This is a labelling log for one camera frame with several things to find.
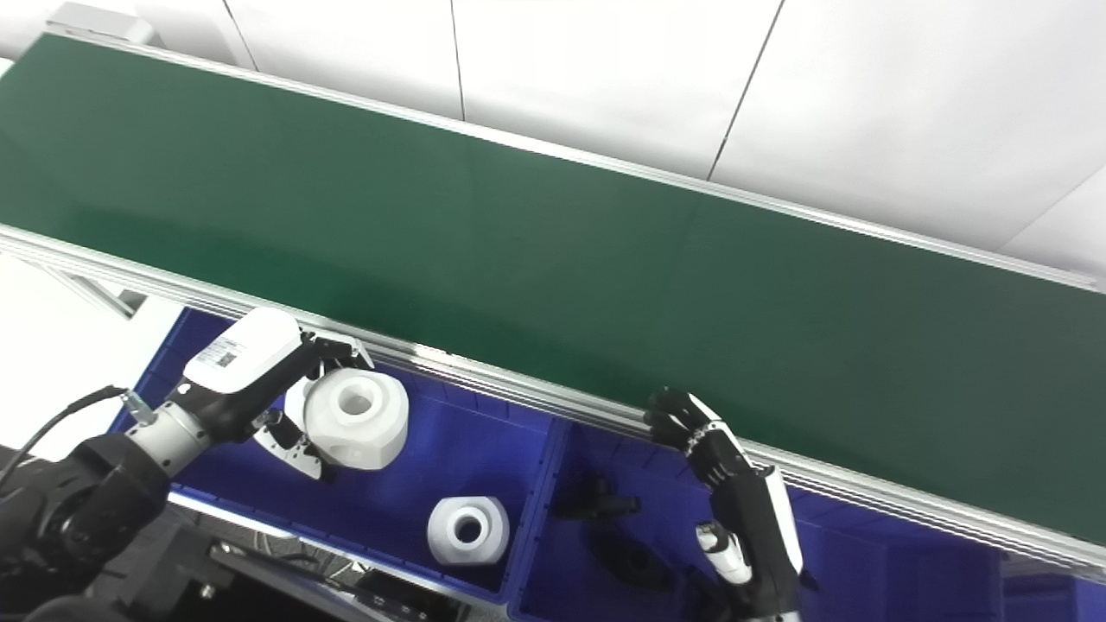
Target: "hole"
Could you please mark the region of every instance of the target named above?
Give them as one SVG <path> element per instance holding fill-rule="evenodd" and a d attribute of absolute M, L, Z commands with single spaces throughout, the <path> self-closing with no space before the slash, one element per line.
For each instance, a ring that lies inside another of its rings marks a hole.
<path fill-rule="evenodd" d="M 480 521 L 467 516 L 457 521 L 457 525 L 453 526 L 453 533 L 457 535 L 458 540 L 466 545 L 476 542 L 477 538 L 480 537 Z"/>
<path fill-rule="evenodd" d="M 373 407 L 373 401 L 358 393 L 356 387 L 347 386 L 338 394 L 338 407 L 347 415 L 364 415 Z"/>

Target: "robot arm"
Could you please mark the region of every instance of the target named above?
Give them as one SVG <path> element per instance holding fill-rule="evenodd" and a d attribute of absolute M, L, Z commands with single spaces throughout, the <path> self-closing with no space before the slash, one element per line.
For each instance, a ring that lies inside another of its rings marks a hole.
<path fill-rule="evenodd" d="M 714 520 L 698 525 L 696 537 L 733 620 L 799 622 L 803 554 L 779 469 L 754 466 L 729 426 L 690 393 L 665 388 L 650 406 L 654 439 L 681 449 L 710 489 Z"/>
<path fill-rule="evenodd" d="M 128 403 L 139 423 L 126 433 L 18 466 L 0 486 L 0 611 L 83 590 L 161 512 L 170 478 L 205 449 L 250 438 L 272 402 L 321 365 L 366 363 L 349 343 L 257 309 L 189 361 L 159 406 Z"/>

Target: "white cylindrical part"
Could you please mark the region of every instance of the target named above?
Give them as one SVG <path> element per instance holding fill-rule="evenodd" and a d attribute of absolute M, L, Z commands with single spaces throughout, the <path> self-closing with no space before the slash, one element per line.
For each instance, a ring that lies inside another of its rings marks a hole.
<path fill-rule="evenodd" d="M 745 562 L 741 554 L 741 546 L 733 536 L 729 536 L 726 545 L 724 549 L 711 552 L 718 548 L 718 537 L 713 533 L 699 532 L 699 547 L 718 574 L 729 583 L 744 585 L 752 580 L 753 569 Z"/>
<path fill-rule="evenodd" d="M 210 439 L 196 418 L 173 402 L 158 406 L 154 415 L 154 423 L 128 429 L 127 438 L 173 477 L 204 453 Z"/>
<path fill-rule="evenodd" d="M 495 563 L 510 537 L 507 510 L 495 497 L 448 497 L 430 512 L 426 537 L 438 563 Z"/>
<path fill-rule="evenodd" d="M 328 462 L 375 470 L 396 459 L 407 442 L 407 392 L 398 380 L 334 370 L 306 390 L 304 431 Z"/>

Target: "black plastic part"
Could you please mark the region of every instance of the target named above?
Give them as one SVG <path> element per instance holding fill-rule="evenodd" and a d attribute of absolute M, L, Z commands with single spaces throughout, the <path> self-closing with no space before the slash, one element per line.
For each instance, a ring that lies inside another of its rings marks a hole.
<path fill-rule="evenodd" d="M 685 572 L 685 618 L 691 622 L 731 622 L 730 602 L 719 585 L 718 577 L 709 578 L 690 566 Z"/>
<path fill-rule="evenodd" d="M 649 592 L 672 591 L 672 570 L 651 549 L 614 525 L 594 523 L 585 538 L 592 557 L 615 579 Z"/>
<path fill-rule="evenodd" d="M 640 499 L 616 496 L 603 474 L 586 473 L 571 496 L 554 504 L 551 515 L 562 520 L 602 520 L 637 514 L 640 509 Z"/>
<path fill-rule="evenodd" d="M 234 574 L 211 560 L 215 538 L 190 525 L 178 525 L 147 549 L 119 589 L 122 607 L 142 620 L 168 618 L 200 585 L 230 585 Z"/>
<path fill-rule="evenodd" d="M 34 610 L 24 622 L 133 622 L 133 620 L 103 601 L 85 597 L 62 597 Z"/>
<path fill-rule="evenodd" d="M 0 612 L 83 590 L 161 512 L 168 490 L 165 471 L 123 434 L 21 465 L 0 501 Z"/>
<path fill-rule="evenodd" d="M 397 593 L 395 584 L 389 585 L 392 591 L 376 591 L 367 584 L 347 587 L 316 572 L 250 551 L 227 552 L 216 548 L 211 551 L 211 559 L 237 577 L 227 593 L 215 598 L 215 609 L 205 619 L 368 622 L 380 620 L 380 613 L 384 613 L 389 620 L 404 622 L 434 620 L 419 608 L 420 602 L 406 600 L 414 592 L 405 590 Z M 375 583 L 377 588 L 383 584 Z M 267 615 L 267 612 L 273 611 L 274 603 L 284 604 Z M 452 618 L 444 618 L 442 622 L 460 622 L 469 609 L 459 605 L 453 610 Z"/>
<path fill-rule="evenodd" d="M 753 579 L 724 585 L 739 620 L 799 611 L 799 572 L 791 564 L 764 480 L 771 468 L 727 479 L 710 496 L 714 519 L 738 536 Z"/>
<path fill-rule="evenodd" d="M 161 514 L 169 495 L 169 478 L 124 434 L 90 438 L 66 459 L 104 474 L 61 529 L 69 554 L 98 568 Z"/>
<path fill-rule="evenodd" d="M 279 416 L 270 418 L 270 423 L 265 424 L 269 428 L 269 434 L 272 435 L 273 440 L 283 449 L 291 449 L 303 438 L 303 431 L 300 426 L 295 425 L 292 419 L 284 416 L 283 413 L 276 411 Z"/>
<path fill-rule="evenodd" d="M 822 585 L 818 585 L 817 580 L 815 580 L 814 576 L 811 574 L 811 571 L 805 568 L 799 573 L 799 584 L 812 592 L 822 591 Z"/>
<path fill-rule="evenodd" d="M 366 572 L 354 587 L 366 592 L 366 594 L 357 597 L 358 602 L 373 605 L 374 603 L 371 601 L 375 595 L 401 603 L 399 615 L 416 622 L 460 622 L 468 616 L 472 609 L 445 594 L 431 592 L 415 583 L 376 570 Z"/>

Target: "white plastic part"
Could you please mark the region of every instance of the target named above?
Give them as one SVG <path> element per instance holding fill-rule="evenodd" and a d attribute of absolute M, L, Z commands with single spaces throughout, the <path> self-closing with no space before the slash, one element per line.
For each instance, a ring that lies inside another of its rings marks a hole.
<path fill-rule="evenodd" d="M 300 324 L 279 309 L 258 308 L 185 365 L 185 377 L 217 393 L 241 391 L 301 345 Z"/>
<path fill-rule="evenodd" d="M 741 546 L 732 533 L 728 536 L 726 548 L 716 552 L 710 552 L 718 548 L 718 536 L 712 530 L 699 528 L 696 530 L 696 538 L 699 540 L 699 548 L 707 554 L 707 560 L 724 581 L 744 585 L 752 580 L 753 569 L 741 554 Z"/>
<path fill-rule="evenodd" d="M 307 401 L 307 393 L 315 385 L 315 381 L 305 377 L 292 385 L 284 394 L 284 416 L 292 419 L 300 429 L 306 429 L 303 423 L 303 405 Z"/>
<path fill-rule="evenodd" d="M 303 429 L 330 462 L 376 470 L 396 459 L 407 442 L 407 392 L 398 380 L 334 370 L 307 390 Z"/>
<path fill-rule="evenodd" d="M 62 3 L 46 18 L 46 24 L 84 31 L 93 37 L 122 39 L 142 45 L 163 45 L 154 27 L 146 20 L 80 2 Z"/>
<path fill-rule="evenodd" d="M 787 496 L 787 487 L 783 484 L 783 474 L 779 468 L 773 468 L 764 478 L 768 484 L 768 495 L 772 499 L 772 508 L 775 510 L 775 521 L 780 526 L 780 535 L 783 537 L 783 545 L 787 549 L 787 559 L 795 572 L 803 571 L 803 549 L 799 546 L 799 532 L 795 528 L 795 515 L 791 509 L 791 497 Z"/>
<path fill-rule="evenodd" d="M 446 566 L 495 563 L 509 536 L 507 510 L 495 497 L 447 497 L 426 526 L 430 552 Z"/>

